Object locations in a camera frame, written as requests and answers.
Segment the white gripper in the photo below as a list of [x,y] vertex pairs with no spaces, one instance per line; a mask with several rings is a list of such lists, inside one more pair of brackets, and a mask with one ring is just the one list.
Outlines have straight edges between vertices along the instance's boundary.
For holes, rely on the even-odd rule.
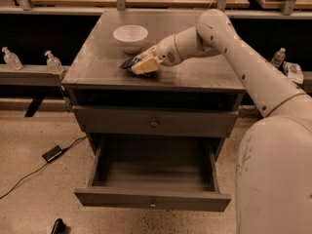
[[136,58],[140,59],[140,61],[131,67],[131,71],[135,75],[157,71],[161,63],[165,66],[174,66],[182,62],[177,51],[174,35],[164,38],[157,46],[150,47],[137,55]]

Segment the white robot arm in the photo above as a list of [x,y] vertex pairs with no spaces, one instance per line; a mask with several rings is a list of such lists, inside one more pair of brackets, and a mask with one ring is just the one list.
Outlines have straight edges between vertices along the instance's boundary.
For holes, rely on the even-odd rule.
[[261,114],[236,167],[237,234],[312,234],[312,97],[249,46],[222,11],[136,56],[133,73],[222,54]]

